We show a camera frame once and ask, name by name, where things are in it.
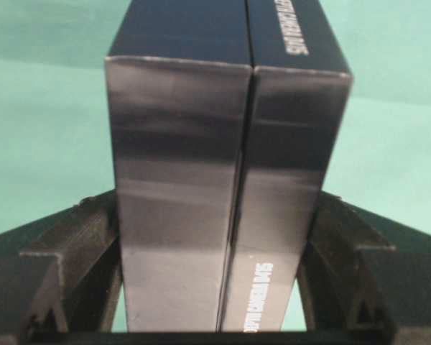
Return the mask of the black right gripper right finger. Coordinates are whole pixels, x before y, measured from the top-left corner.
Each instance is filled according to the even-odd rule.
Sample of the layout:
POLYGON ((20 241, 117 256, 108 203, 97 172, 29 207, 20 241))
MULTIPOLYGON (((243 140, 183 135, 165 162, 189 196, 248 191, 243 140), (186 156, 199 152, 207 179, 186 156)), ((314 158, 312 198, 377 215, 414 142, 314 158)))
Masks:
POLYGON ((297 278, 310 331, 431 344, 430 234, 322 193, 297 278))

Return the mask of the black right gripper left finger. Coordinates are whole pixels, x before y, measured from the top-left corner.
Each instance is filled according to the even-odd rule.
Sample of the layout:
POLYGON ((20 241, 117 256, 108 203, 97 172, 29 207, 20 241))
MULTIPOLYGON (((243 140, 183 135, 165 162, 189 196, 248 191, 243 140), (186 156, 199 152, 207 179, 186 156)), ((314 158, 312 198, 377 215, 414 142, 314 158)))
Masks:
POLYGON ((122 283, 116 194, 0 234, 0 344, 109 332, 122 283))

